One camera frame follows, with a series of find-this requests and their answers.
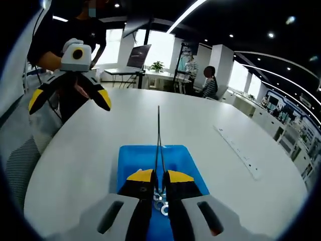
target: desk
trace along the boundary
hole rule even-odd
[[[173,81],[173,78],[174,78],[174,74],[171,74],[168,72],[155,72],[155,71],[150,71],[150,70],[146,70],[146,75],[148,76],[148,78],[154,78],[157,80]],[[181,75],[177,75],[176,82],[178,82],[178,84],[179,84],[180,93],[185,93],[184,84],[190,83],[190,81],[188,79],[186,79],[185,76],[182,77]],[[159,86],[156,84],[156,88],[163,90],[164,82],[160,81]]]
[[[55,135],[29,182],[25,216],[40,235],[77,225],[81,213],[116,191],[119,148],[157,143],[157,106],[164,145],[188,148],[210,193],[255,233],[277,237],[307,197],[292,160],[256,123],[218,101],[144,89],[109,91],[111,112],[84,104]],[[250,152],[255,181],[213,129],[223,128]]]
[[[138,69],[130,68],[130,67],[124,68],[124,69],[118,69],[118,68],[116,68],[116,69],[105,69],[104,72],[112,76],[112,87],[114,87],[114,85],[115,85],[116,76],[117,75],[121,76],[121,83],[123,83],[124,82],[123,77],[125,75],[140,76],[140,75],[143,75],[145,73],[144,70],[138,70]]]

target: white outlet strip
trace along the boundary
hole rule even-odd
[[[237,156],[241,159],[245,167],[249,170],[254,180],[258,181],[261,179],[261,172],[258,167],[254,166],[251,162],[251,159],[246,157],[242,150],[240,150],[236,143],[223,131],[223,129],[217,129],[213,126],[213,129],[216,130],[221,137],[229,144],[229,146],[233,149],[233,151],[237,154]]]

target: potted plant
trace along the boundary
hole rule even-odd
[[[250,95],[249,95],[249,99],[255,100],[255,97],[254,97],[252,94],[250,94]]]
[[[160,72],[163,69],[163,67],[164,67],[163,62],[156,61],[151,65],[150,70],[154,70],[155,72]]]

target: black ceiling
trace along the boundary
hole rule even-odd
[[[154,18],[175,21],[196,0],[110,0],[105,9],[99,10],[99,18],[127,16],[133,12],[148,12]],[[291,0],[208,0],[192,12],[182,24],[198,32],[176,28],[173,33],[180,38],[198,40],[207,45],[224,44],[234,51],[253,51],[279,56],[315,73],[321,77],[321,20],[317,11],[317,1]],[[295,16],[294,23],[287,25],[288,17]],[[153,24],[153,29],[166,31],[169,26]],[[272,31],[275,38],[268,37]],[[306,71],[270,57],[244,54],[257,67],[282,75],[315,95],[318,80]],[[309,61],[313,56],[318,60]],[[237,61],[245,63],[239,57]],[[272,85],[294,97],[303,92],[295,85],[272,74],[264,73]],[[311,99],[312,110],[321,119],[321,107]]]

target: person in background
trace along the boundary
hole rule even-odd
[[[190,73],[189,81],[190,83],[186,84],[185,90],[187,95],[194,95],[194,81],[199,71],[199,65],[197,61],[194,59],[192,53],[190,54],[190,58],[185,65],[185,69],[187,73]]]
[[[213,66],[207,66],[204,69],[204,75],[207,78],[205,87],[202,89],[200,93],[198,93],[198,97],[202,98],[212,98],[218,100],[216,96],[216,92],[218,90],[217,82],[215,78],[215,68]]]
[[[65,31],[69,39],[75,38],[84,41],[84,44],[91,47],[93,53],[96,44],[100,45],[98,52],[91,62],[93,68],[106,48],[106,28],[103,22],[89,16],[89,6],[96,0],[84,0],[83,9],[80,15],[66,23]]]
[[[28,60],[32,65],[55,71],[61,67],[62,49],[72,38],[82,40],[84,44],[95,50],[100,44],[97,55],[91,62],[91,68],[96,64],[106,46],[106,29],[102,22],[89,17],[89,6],[95,1],[96,8],[103,8],[106,0],[84,0],[82,11],[75,19],[64,23],[63,27],[52,33],[54,29],[53,13],[47,12],[34,35],[28,52]],[[65,123],[87,100],[88,94],[78,85],[76,79],[66,80],[71,84],[58,91],[59,108],[62,122]]]

